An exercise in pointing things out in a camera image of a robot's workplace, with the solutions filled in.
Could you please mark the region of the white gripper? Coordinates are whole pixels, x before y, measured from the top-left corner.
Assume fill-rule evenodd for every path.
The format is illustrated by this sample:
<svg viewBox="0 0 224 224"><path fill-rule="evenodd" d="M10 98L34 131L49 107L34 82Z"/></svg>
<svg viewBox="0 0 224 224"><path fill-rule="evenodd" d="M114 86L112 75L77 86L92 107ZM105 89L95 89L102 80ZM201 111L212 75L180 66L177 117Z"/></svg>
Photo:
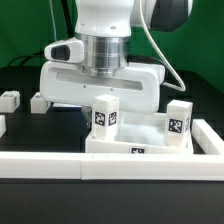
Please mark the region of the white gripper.
<svg viewBox="0 0 224 224"><path fill-rule="evenodd" d="M165 76L162 65L130 63L112 78L84 73L77 64L47 62L40 75L41 96L50 102L91 106L92 99L112 95L120 99L120 110L154 114L160 102L160 85Z"/></svg>

